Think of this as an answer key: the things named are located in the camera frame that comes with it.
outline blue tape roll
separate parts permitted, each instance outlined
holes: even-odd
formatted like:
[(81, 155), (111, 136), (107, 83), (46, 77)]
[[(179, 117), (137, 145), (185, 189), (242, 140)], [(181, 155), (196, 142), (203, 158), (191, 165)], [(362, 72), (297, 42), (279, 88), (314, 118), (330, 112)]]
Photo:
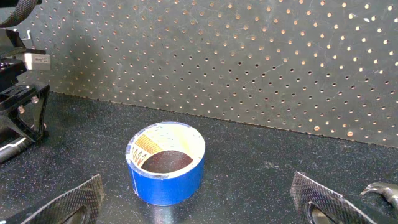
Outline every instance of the blue tape roll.
[[(141, 168), (146, 159), (162, 151), (180, 151), (193, 160), (186, 167), (166, 174)], [(191, 126), (163, 122), (138, 132), (126, 149), (126, 160), (135, 193), (154, 205), (173, 205), (189, 198), (199, 188), (205, 163), (205, 141)]]

